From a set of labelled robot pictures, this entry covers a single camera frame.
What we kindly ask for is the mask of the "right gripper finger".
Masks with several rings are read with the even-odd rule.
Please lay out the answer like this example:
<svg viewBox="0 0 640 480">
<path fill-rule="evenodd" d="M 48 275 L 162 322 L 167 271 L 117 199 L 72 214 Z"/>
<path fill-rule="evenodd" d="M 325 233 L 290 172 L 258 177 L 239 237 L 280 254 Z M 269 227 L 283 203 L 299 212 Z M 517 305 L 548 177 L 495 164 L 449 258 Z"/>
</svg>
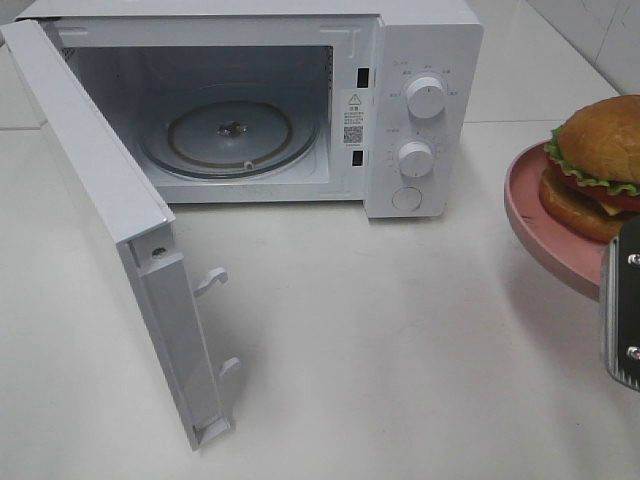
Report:
<svg viewBox="0 0 640 480">
<path fill-rule="evenodd" d="M 609 375 L 639 387 L 639 219 L 607 246 L 600 282 L 601 358 Z"/>
</svg>

